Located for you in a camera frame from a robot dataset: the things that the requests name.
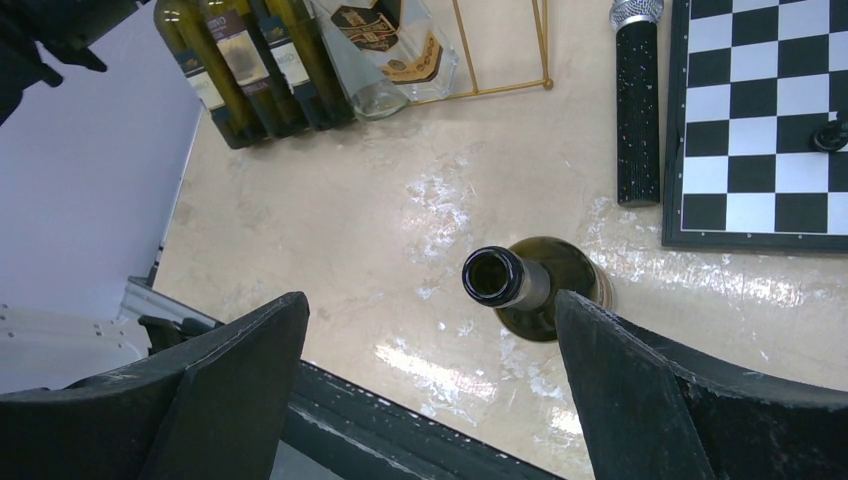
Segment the clear square liquor bottle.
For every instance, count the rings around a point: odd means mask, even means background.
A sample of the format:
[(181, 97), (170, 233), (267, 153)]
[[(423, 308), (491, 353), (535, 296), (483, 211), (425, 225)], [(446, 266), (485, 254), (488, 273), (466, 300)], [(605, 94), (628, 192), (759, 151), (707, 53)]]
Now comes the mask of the clear square liquor bottle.
[(421, 1), (324, 1), (329, 19), (412, 102), (451, 94), (458, 54)]

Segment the green bottle silver cap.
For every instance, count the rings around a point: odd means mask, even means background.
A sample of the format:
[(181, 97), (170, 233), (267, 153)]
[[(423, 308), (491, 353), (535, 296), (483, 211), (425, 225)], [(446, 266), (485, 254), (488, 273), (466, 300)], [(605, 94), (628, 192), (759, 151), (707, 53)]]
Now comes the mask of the green bottle silver cap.
[(251, 4), (209, 0), (199, 5), (216, 47), (267, 133), (286, 138), (306, 130), (308, 121), (274, 64)]

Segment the clear round glass bottle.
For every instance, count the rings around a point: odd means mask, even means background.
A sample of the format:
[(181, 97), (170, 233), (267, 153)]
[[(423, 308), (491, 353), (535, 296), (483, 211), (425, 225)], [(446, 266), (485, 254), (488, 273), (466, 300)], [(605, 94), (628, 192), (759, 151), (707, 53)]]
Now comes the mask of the clear round glass bottle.
[(323, 41), (356, 118), (373, 122), (408, 108), (411, 101), (330, 20), (323, 1), (311, 1)]

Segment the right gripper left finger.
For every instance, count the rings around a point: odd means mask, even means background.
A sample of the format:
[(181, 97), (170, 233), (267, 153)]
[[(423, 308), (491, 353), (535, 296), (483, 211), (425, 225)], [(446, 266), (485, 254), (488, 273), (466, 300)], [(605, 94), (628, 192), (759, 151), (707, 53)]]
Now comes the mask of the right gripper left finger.
[(309, 319), (290, 292), (61, 390), (1, 398), (5, 479), (266, 479)]

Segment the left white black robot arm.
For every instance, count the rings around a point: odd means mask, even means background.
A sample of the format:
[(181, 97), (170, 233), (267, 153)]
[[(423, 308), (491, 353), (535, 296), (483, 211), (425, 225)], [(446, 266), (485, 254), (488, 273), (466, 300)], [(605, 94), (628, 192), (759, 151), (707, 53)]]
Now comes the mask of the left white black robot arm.
[(90, 46), (147, 0), (1, 0), (1, 120), (20, 106), (26, 89), (58, 87), (64, 77), (42, 59), (46, 49), (66, 65), (105, 72)]

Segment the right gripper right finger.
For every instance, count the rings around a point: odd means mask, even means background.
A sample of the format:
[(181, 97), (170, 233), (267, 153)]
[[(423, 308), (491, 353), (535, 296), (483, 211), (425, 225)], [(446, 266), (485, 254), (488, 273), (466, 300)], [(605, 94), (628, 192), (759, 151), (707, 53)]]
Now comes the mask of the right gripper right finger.
[(570, 291), (555, 323), (599, 479), (843, 479), (847, 395), (723, 361)]

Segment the dark bottle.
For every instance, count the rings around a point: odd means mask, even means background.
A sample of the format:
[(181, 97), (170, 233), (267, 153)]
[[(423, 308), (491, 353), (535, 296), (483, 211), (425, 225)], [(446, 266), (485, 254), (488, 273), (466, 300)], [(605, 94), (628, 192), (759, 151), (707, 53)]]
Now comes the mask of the dark bottle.
[(196, 1), (158, 0), (154, 24), (226, 144), (254, 145), (267, 132), (236, 84)]
[(321, 28), (302, 0), (251, 3), (260, 31), (310, 127), (335, 129), (354, 119), (323, 41)]

